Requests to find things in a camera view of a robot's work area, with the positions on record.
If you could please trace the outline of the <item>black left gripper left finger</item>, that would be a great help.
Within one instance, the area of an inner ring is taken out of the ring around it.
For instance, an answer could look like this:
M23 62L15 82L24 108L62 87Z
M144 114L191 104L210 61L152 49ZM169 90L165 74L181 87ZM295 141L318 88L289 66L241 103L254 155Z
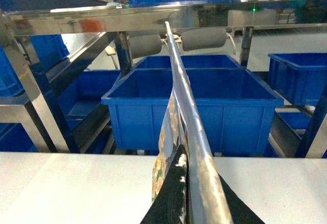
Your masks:
M188 157L179 145L162 188L141 223L187 223Z

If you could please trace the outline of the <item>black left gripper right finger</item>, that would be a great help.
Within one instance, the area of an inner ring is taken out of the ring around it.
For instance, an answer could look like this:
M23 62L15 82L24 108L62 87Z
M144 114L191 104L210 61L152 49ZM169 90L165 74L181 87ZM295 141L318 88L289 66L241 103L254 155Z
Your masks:
M264 223L219 175L218 223Z

